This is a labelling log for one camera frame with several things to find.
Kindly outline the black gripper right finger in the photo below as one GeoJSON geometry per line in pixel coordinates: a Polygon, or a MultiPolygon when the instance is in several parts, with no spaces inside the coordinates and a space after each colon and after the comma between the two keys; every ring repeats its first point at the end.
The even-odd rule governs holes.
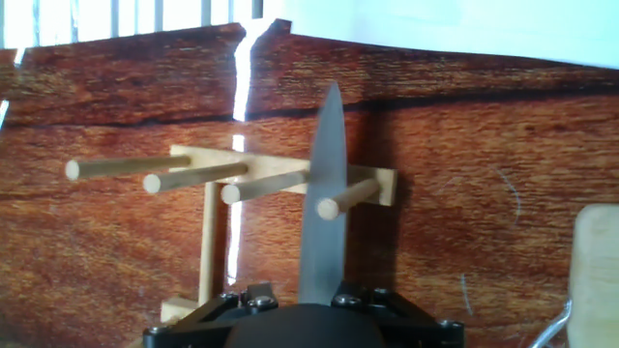
{"type": "Polygon", "coordinates": [[[463,323],[435,319],[392,290],[367,289],[342,281],[331,300],[331,307],[365,316],[388,347],[464,347],[463,323]]]}

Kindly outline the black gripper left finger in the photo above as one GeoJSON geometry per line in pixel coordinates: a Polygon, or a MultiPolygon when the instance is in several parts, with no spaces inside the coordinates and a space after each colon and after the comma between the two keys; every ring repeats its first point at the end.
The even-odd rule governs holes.
{"type": "Polygon", "coordinates": [[[142,346],[223,347],[242,318],[278,307],[279,301],[270,283],[252,284],[240,293],[221,293],[181,319],[145,329],[142,346]]]}

